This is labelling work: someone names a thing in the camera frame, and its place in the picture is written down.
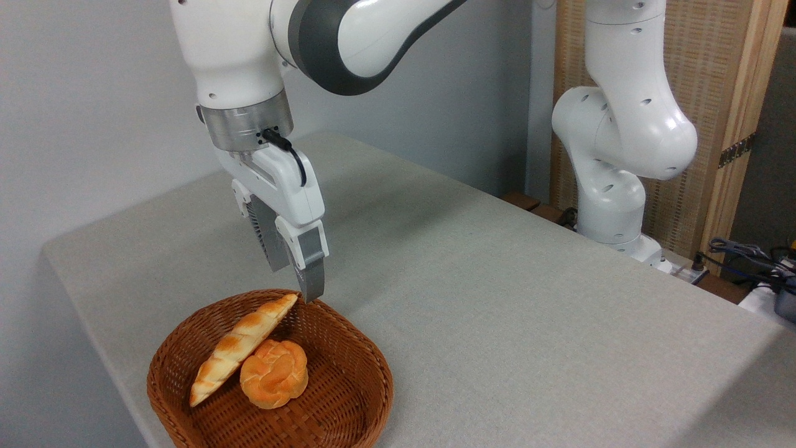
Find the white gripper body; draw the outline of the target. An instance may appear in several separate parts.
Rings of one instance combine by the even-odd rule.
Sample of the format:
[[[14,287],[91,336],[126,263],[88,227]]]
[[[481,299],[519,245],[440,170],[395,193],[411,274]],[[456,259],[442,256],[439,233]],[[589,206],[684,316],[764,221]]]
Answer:
[[[302,182],[295,158],[273,145],[249,152],[216,149],[215,154],[234,179],[291,225],[307,226],[324,215],[326,207],[315,171],[301,151],[297,154],[306,172],[306,182]]]

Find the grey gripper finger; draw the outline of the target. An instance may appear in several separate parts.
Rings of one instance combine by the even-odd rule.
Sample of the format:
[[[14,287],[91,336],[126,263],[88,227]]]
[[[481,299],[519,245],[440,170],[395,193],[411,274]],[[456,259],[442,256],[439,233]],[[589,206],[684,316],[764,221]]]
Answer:
[[[275,225],[284,241],[289,261],[295,269],[304,301],[318,299],[324,295],[324,259],[330,254],[322,221],[316,220],[307,226],[296,227],[284,217],[278,216]]]
[[[276,212],[237,179],[231,181],[231,190],[242,216],[248,219],[255,230],[257,241],[266,255],[271,270],[277,272],[288,266],[290,260],[275,224]]]

